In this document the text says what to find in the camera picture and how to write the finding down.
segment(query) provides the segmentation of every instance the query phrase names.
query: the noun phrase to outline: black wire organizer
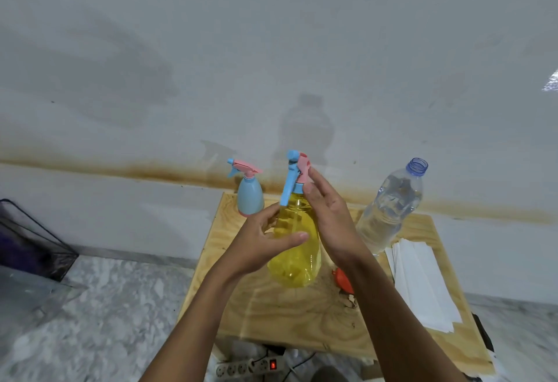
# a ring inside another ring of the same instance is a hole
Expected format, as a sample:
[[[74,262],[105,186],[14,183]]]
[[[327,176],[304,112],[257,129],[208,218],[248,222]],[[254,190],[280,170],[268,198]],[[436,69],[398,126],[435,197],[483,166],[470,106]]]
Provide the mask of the black wire organizer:
[[[0,265],[60,282],[78,256],[15,202],[0,200]]]

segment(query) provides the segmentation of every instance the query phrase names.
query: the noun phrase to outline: power strip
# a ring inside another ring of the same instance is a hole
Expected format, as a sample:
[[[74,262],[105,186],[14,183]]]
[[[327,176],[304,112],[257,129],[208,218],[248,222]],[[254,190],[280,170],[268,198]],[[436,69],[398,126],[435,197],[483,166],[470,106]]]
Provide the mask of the power strip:
[[[267,375],[288,369],[283,356],[263,357],[259,360],[249,359],[233,363],[220,363],[215,367],[219,380],[244,378],[249,375]]]

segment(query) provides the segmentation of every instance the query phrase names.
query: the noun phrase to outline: table leg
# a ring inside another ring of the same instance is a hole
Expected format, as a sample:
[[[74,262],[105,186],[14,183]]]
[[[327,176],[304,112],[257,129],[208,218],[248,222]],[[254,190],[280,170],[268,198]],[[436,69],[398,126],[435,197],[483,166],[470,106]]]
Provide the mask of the table leg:
[[[375,361],[372,365],[362,366],[360,369],[360,378],[362,380],[378,379],[382,377],[382,370],[380,369],[380,363],[378,361]]]
[[[229,361],[233,347],[233,338],[216,338],[213,343],[212,354],[217,361]]]

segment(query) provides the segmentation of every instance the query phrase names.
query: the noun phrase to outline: rust stain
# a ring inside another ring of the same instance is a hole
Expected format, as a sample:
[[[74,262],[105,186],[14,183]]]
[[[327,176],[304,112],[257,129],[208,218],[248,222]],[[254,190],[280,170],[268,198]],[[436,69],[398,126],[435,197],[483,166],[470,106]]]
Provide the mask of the rust stain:
[[[60,158],[56,158],[56,161],[53,162],[35,158],[14,158],[0,159],[0,164],[230,190],[236,190],[242,178],[240,175],[235,178],[227,178],[225,174],[155,161],[137,162],[118,167]],[[286,172],[271,169],[267,174],[267,176],[264,174],[258,177],[263,191],[266,194],[281,194]],[[354,187],[338,187],[338,191],[346,202],[352,204],[367,204],[374,199],[376,194],[374,189],[357,190]],[[537,209],[525,210],[508,206],[486,206],[446,200],[424,200],[418,211],[420,213],[437,213],[457,219],[484,218],[539,224],[557,222],[556,216]]]

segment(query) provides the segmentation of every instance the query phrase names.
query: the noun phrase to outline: forearm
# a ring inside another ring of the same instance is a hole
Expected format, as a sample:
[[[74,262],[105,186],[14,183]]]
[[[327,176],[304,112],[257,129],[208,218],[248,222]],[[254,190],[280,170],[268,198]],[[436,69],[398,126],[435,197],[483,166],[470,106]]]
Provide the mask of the forearm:
[[[346,267],[386,382],[463,382],[371,253]]]
[[[223,310],[238,280],[219,261],[210,269],[140,382],[204,380]]]

